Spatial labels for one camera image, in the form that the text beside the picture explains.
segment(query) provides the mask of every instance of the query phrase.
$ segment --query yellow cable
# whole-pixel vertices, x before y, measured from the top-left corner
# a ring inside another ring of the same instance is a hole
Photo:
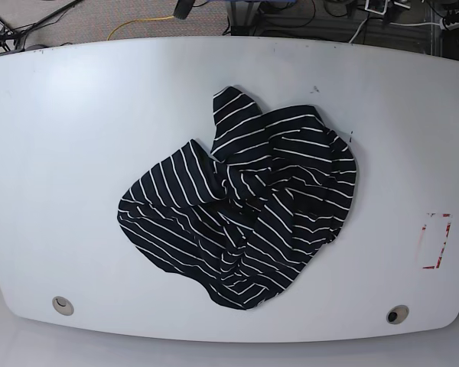
[[[110,32],[109,36],[107,37],[107,40],[109,41],[110,38],[114,35],[114,33],[120,29],[121,27],[124,27],[125,25],[131,24],[131,23],[137,23],[140,21],[167,21],[168,19],[173,19],[174,16],[171,15],[170,17],[163,17],[163,18],[142,18],[142,19],[133,19],[132,21],[127,21],[126,23],[122,23],[121,25],[118,25],[117,27],[114,28],[112,32]]]

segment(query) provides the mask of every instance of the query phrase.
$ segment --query white table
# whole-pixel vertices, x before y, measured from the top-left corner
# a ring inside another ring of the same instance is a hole
[[[212,94],[228,85],[265,111],[315,104],[352,138],[360,169],[339,239],[250,311],[165,274],[116,222],[121,195],[153,164],[189,138],[210,146]],[[441,267],[424,269],[448,220]],[[427,222],[433,230],[418,245]],[[459,63],[238,37],[0,57],[0,287],[20,317],[168,339],[315,341],[446,326],[459,311]],[[72,301],[71,317],[56,313],[55,296]],[[410,315],[389,325],[399,304]]]

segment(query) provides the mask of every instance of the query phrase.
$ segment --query power strip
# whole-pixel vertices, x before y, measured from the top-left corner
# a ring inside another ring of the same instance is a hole
[[[452,31],[459,28],[459,12],[448,12],[447,15],[441,19],[440,26],[443,31]]]

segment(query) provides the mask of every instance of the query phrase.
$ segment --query white cable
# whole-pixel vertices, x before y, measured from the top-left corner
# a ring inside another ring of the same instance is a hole
[[[359,35],[359,33],[360,33],[360,30],[362,29],[362,27],[364,26],[364,24],[365,24],[368,20],[369,20],[369,19],[366,18],[366,19],[364,19],[364,20],[362,21],[362,23],[359,24],[359,27],[357,28],[355,34],[354,34],[354,35],[352,36],[352,38],[350,39],[349,44],[353,43],[353,40],[356,39],[356,37],[357,37],[357,36]]]
[[[420,27],[421,25],[437,25],[440,27],[439,23],[434,23],[432,21],[426,21],[425,23],[412,23],[412,24],[402,24],[402,23],[390,23],[392,25],[400,25],[402,27]]]

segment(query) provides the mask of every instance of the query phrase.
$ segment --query black and white striped fabric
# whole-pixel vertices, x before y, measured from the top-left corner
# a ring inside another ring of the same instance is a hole
[[[156,266],[246,310],[287,289],[338,236],[356,163],[313,106],[262,114],[229,87],[213,107],[216,160],[189,141],[132,185],[118,219]]]

